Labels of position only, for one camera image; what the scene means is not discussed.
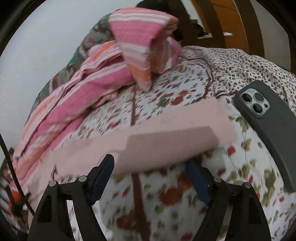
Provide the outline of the orange wooden door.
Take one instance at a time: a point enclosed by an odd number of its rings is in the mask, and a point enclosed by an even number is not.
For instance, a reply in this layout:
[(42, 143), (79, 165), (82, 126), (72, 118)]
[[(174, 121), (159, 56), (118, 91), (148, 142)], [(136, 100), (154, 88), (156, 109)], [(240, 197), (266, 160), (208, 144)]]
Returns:
[(248, 52), (245, 30), (234, 1), (191, 1), (203, 25), (206, 37), (199, 46), (236, 48)]

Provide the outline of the pink knitted sweater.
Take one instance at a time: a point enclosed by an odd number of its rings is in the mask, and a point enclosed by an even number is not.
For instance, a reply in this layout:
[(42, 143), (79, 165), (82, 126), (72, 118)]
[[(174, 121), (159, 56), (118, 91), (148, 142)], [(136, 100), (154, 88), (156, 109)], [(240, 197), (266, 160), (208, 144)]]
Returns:
[(185, 161), (234, 142), (237, 134), (224, 105), (214, 98), (181, 106), (135, 126), (77, 139), (50, 152), (28, 186), (30, 205), (37, 205), (51, 180), (89, 173), (107, 154), (114, 174), (148, 171)]

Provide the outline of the dark floral patterned blanket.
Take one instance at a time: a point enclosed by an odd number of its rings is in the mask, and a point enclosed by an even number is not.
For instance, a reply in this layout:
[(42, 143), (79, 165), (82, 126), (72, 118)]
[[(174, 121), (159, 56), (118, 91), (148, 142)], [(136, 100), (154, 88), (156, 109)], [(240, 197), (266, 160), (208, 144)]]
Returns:
[(113, 40), (113, 35), (109, 27), (108, 19), (110, 14), (103, 16), (77, 47), (68, 64), (53, 76), (37, 95), (29, 115), (48, 97), (56, 88), (67, 83), (79, 70), (82, 63), (88, 58), (88, 51), (97, 44), (103, 44)]

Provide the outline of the floral white bed sheet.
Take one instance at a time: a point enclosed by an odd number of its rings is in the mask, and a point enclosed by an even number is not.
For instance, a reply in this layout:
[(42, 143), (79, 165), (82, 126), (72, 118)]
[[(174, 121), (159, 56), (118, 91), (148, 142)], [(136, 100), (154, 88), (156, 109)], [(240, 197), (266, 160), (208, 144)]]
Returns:
[(213, 175), (249, 181), (263, 206), (272, 240), (295, 221), (288, 193), (266, 144), (233, 104), (234, 91), (263, 81), (295, 110), (295, 76), (238, 49), (187, 46), (175, 68), (157, 77), (149, 93), (127, 87), (93, 108), (47, 159), (24, 192), (37, 207), (52, 179), (70, 182), (111, 151), (115, 175), (93, 208), (109, 240), (192, 240), (205, 216), (185, 173), (196, 155)]

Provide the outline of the dark cased smartphone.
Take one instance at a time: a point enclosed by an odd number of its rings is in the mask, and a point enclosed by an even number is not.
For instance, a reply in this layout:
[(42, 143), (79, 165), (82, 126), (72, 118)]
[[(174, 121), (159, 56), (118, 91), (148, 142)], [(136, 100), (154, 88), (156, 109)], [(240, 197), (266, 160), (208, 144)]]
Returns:
[(285, 188), (295, 192), (295, 115), (264, 82), (256, 80), (234, 96), (234, 106), (273, 157)]

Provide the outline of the pink striped quilt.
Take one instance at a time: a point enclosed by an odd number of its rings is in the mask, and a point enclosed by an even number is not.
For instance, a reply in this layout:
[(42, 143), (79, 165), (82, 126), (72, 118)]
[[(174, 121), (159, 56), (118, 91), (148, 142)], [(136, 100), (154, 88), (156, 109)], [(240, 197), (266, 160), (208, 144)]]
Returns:
[(22, 184), (32, 176), (41, 156), (82, 123), (91, 106), (116, 98), (120, 88), (131, 84), (149, 92), (152, 75), (175, 66), (181, 50), (171, 36), (179, 23), (175, 16), (122, 8), (110, 13), (108, 23), (113, 40), (93, 46), (72, 78), (29, 115), (13, 156)]

